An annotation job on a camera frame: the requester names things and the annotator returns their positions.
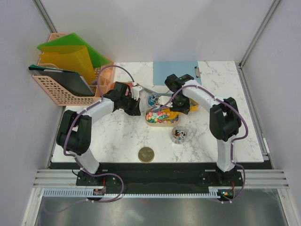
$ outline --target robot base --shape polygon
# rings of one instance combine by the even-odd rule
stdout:
[[[200,178],[202,186],[205,187],[232,187],[232,182],[234,182],[235,186],[243,185],[243,177],[241,173],[237,171],[236,167],[227,172],[221,171],[218,167],[216,167],[216,171],[202,171]]]
[[[76,186],[103,186],[103,177],[95,178],[84,171],[79,171]]]

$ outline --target orange object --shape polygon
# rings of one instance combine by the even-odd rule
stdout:
[[[86,46],[43,46],[40,54],[44,64],[54,64],[58,68],[78,72],[91,85],[96,79]]]
[[[48,41],[60,38],[65,35],[65,33],[52,33]],[[38,65],[43,67],[56,68],[54,64],[41,64],[40,61]],[[96,76],[99,74],[100,69],[101,68],[94,68],[94,73]],[[106,68],[100,75],[100,89],[102,90],[103,94],[110,90],[111,84],[114,81],[114,74],[115,68],[109,67]],[[90,88],[95,92],[94,97],[78,97],[70,93],[63,86],[61,86],[59,83],[48,76],[33,74],[32,77],[58,106],[87,106],[99,100],[100,97],[100,92],[96,86],[90,86]]]
[[[194,100],[190,100],[192,105],[190,105],[190,111],[194,112],[198,109],[198,104]],[[162,112],[167,112],[168,118],[166,120],[174,119],[176,118],[179,114],[182,114],[181,112],[171,112],[169,108],[162,110]]]

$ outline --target candy bowl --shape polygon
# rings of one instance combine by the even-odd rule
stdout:
[[[169,117],[169,112],[151,112],[152,107],[147,109],[144,115],[145,122],[149,126],[173,127],[179,122],[179,115],[174,119],[166,120]]]

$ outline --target desk organizer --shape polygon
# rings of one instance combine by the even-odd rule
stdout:
[[[187,133],[188,130],[183,126],[176,126],[171,131],[171,140],[177,145],[182,144],[186,140]]]
[[[158,105],[158,99],[160,96],[172,97],[173,94],[170,93],[152,93],[148,97],[148,104],[150,107]]]
[[[65,33],[52,33],[48,41],[52,41],[54,39],[63,37],[65,35],[66,35]],[[38,65],[43,67],[56,67],[55,65],[52,64],[40,64],[40,60]],[[99,67],[94,69],[96,75],[98,75],[100,69],[101,68]],[[105,94],[111,89],[111,84],[114,81],[114,75],[115,75],[114,67],[105,69],[100,75],[99,78],[100,89],[103,94]],[[48,76],[40,76],[40,75],[33,74],[32,77],[44,89],[44,91],[47,92],[47,94],[58,106],[86,106],[86,105],[93,104],[94,102],[99,100],[100,97],[100,92],[97,86],[90,86],[90,88],[93,91],[95,91],[94,97],[78,97],[70,93],[63,86],[61,86],[59,83],[57,83],[55,80],[53,80]]]

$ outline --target blue paper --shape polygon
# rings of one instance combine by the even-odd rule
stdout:
[[[196,77],[195,67],[198,67],[197,61],[154,61],[153,62],[153,83],[155,86],[164,86],[167,76],[175,74],[177,77],[189,74],[199,84],[201,79]]]

